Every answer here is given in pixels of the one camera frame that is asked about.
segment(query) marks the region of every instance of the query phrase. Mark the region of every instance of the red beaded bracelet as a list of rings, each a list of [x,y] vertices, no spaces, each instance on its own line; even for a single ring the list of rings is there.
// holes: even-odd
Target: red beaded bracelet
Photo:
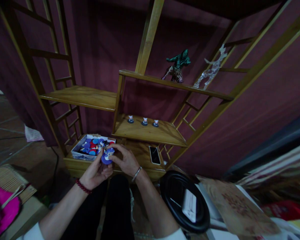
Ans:
[[[79,178],[77,178],[76,184],[77,184],[84,192],[86,192],[86,193],[88,193],[88,194],[91,194],[91,193],[92,193],[91,190],[87,189],[87,188],[80,182]]]

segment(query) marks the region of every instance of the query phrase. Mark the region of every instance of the shelf board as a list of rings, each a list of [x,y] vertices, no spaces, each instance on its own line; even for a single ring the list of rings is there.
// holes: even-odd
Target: shelf board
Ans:
[[[72,86],[40,95],[41,99],[114,112],[117,94],[84,86]]]
[[[155,144],[135,140],[127,140],[125,146],[133,152],[134,156],[136,157],[138,163],[142,168],[155,169],[161,171],[165,170],[161,153],[159,153],[161,162],[160,165],[156,165],[151,162],[149,146],[156,147]]]
[[[176,83],[176,82],[171,82],[169,80],[162,80],[161,78],[158,78],[158,77],[145,76],[145,75],[135,73],[133,71],[119,70],[119,75],[137,78],[137,79],[145,80],[148,82],[159,83],[161,85],[179,88],[179,89],[183,89],[183,90],[187,90],[187,91],[191,91],[191,92],[196,92],[196,93],[200,93],[200,94],[204,94],[204,95],[208,95],[208,96],[212,96],[212,97],[216,97],[216,98],[221,98],[223,100],[231,101],[234,99],[233,97],[230,97],[223,93],[214,92],[214,91],[210,91],[210,90],[203,90],[201,88],[195,88],[195,87],[187,85],[187,84],[180,84],[180,83]]]
[[[184,4],[199,8],[205,12],[209,12],[231,20],[239,20],[257,13],[265,8],[271,7],[282,0],[177,0]]]
[[[79,138],[79,140],[72,145],[70,150],[74,148],[74,146],[82,139],[83,136],[84,135],[82,135]],[[122,143],[120,139],[117,139],[116,142],[118,144]],[[157,175],[158,178],[160,178],[165,173],[165,167],[163,164],[161,153],[159,153],[161,165],[156,165],[151,163],[149,146],[156,147],[156,145],[151,143],[140,142],[140,141],[126,140],[125,146],[133,152],[133,154],[135,155],[136,159],[138,160],[142,168],[144,168],[145,171],[153,178],[156,178]],[[119,151],[116,151],[114,155],[122,159],[122,154]],[[69,151],[68,155],[63,159],[65,161],[66,167],[69,170],[74,170],[74,171],[84,172],[92,163],[92,161],[79,160],[73,158],[71,151]],[[123,173],[117,164],[114,164],[113,171],[115,173]]]
[[[116,130],[113,136],[135,139],[146,142],[163,143],[180,147],[187,147],[186,141],[177,131],[175,126],[166,121],[159,120],[159,127],[153,127],[154,120],[148,118],[148,125],[143,126],[143,117],[133,116],[134,123],[128,123],[129,116],[119,114],[116,122]]]

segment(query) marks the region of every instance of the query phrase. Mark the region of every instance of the silver bangle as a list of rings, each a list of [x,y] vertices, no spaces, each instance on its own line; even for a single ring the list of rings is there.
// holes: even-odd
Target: silver bangle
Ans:
[[[138,175],[138,173],[140,172],[141,169],[142,169],[142,167],[140,166],[139,169],[138,169],[138,171],[137,171],[136,174],[134,175],[134,177],[133,177],[133,179],[132,179],[131,182],[133,182],[133,181],[137,178],[137,175]]]

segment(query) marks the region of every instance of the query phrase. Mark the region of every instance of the person's right hand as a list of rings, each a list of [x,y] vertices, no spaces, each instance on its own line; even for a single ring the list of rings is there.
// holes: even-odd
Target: person's right hand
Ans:
[[[123,155],[123,159],[121,160],[120,158],[114,155],[109,156],[109,159],[118,164],[118,166],[125,174],[134,177],[134,175],[139,170],[140,165],[136,157],[133,155],[132,151],[127,149],[122,144],[111,144],[111,147],[119,150]]]

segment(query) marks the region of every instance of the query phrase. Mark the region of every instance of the bracelet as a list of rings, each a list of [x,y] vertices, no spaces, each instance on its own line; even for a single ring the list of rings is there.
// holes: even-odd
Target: bracelet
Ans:
[[[133,177],[133,179],[132,179],[131,182],[133,182],[133,181],[137,178],[137,175],[138,175],[138,173],[140,172],[141,169],[142,169],[142,167],[140,166],[139,169],[138,169],[138,171],[137,171],[136,174],[134,175],[134,177]]]
[[[87,189],[87,188],[80,182],[79,178],[77,178],[76,184],[77,184],[84,192],[86,192],[86,193],[88,193],[88,194],[91,194],[91,193],[92,193],[91,190]]]

